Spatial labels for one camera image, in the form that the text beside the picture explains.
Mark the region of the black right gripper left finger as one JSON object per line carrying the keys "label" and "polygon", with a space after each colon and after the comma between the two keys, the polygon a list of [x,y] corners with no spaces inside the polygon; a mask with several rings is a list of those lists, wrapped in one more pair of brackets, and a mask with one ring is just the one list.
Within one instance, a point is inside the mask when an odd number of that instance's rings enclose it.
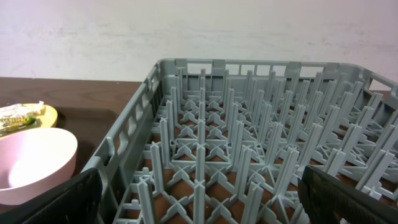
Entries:
{"label": "black right gripper left finger", "polygon": [[94,223],[102,199],[102,180],[90,168],[1,214],[1,224]]}

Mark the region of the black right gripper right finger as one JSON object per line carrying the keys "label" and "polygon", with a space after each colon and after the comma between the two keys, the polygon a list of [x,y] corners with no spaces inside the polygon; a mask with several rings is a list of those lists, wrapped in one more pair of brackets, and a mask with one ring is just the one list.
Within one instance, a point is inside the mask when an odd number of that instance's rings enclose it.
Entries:
{"label": "black right gripper right finger", "polygon": [[314,167],[298,180],[298,197],[311,223],[397,223],[397,209]]}

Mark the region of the pink bowl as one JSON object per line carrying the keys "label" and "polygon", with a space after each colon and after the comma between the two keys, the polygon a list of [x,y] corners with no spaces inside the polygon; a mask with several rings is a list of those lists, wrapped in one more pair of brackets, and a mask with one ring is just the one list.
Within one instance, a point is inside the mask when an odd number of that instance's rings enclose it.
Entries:
{"label": "pink bowl", "polygon": [[35,128],[1,139],[1,203],[22,204],[68,180],[78,141],[60,128]]}

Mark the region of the green pandan cake wrapper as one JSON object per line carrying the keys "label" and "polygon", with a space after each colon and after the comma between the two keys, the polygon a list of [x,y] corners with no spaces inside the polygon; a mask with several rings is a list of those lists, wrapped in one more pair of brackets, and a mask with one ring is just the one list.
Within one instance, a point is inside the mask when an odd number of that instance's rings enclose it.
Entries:
{"label": "green pandan cake wrapper", "polygon": [[17,131],[36,122],[35,117],[1,118],[1,135]]}

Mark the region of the white tissue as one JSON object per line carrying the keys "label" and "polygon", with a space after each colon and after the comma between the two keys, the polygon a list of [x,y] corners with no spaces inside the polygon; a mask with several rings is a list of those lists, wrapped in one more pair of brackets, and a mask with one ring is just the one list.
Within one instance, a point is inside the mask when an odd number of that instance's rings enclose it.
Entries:
{"label": "white tissue", "polygon": [[35,117],[42,114],[43,111],[45,111],[45,105],[43,101],[34,103],[32,106],[17,103],[14,105],[2,107],[1,119]]}

